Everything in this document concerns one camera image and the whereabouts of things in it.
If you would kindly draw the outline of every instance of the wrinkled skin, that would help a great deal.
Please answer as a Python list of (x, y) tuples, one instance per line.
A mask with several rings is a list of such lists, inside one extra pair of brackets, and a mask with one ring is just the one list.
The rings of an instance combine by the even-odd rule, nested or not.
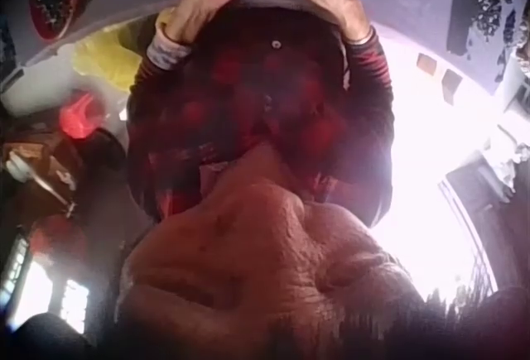
[(135, 249), (120, 313), (198, 348), (245, 353), (281, 317), (310, 339), (318, 324), (334, 331), (346, 310), (384, 318), (415, 292), (353, 214), (301, 197), (270, 146), (250, 151), (203, 203)]

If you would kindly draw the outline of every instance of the person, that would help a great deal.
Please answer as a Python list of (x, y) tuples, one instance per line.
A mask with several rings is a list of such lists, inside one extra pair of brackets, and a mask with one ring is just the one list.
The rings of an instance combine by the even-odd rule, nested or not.
[(487, 316), (425, 304), (370, 235), (392, 198), (388, 65), (360, 0), (311, 1), (181, 0), (157, 27), (128, 104), (131, 193), (157, 225), (104, 342), (57, 329), (70, 358), (522, 358), (492, 337), (525, 331), (524, 294), (479, 334), (507, 294)]

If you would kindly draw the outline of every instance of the bracelet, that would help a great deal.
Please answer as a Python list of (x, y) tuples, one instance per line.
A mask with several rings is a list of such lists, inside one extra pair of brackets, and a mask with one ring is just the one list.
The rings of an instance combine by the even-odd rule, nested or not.
[(368, 35), (366, 35), (365, 37), (363, 37), (362, 39), (360, 40), (346, 40), (346, 42), (352, 46), (363, 46), (365, 45), (366, 43), (368, 43), (372, 37), (373, 37), (373, 34), (375, 33), (375, 29), (373, 28), (372, 25), (370, 25), (370, 31), (368, 32)]
[(147, 48), (147, 58), (160, 69), (171, 70), (191, 53), (191, 47), (170, 40), (164, 28), (164, 24), (157, 24), (157, 32)]

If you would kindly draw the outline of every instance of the red plaid shirt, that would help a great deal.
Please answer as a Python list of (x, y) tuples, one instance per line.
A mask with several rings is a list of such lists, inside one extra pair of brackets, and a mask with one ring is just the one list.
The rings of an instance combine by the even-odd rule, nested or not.
[(388, 65), (377, 35), (344, 53), (336, 32), (307, 12), (226, 8), (173, 70), (144, 59), (128, 104), (136, 202), (156, 220), (181, 213), (201, 201), (200, 166), (270, 141), (315, 201), (379, 221), (392, 198)]

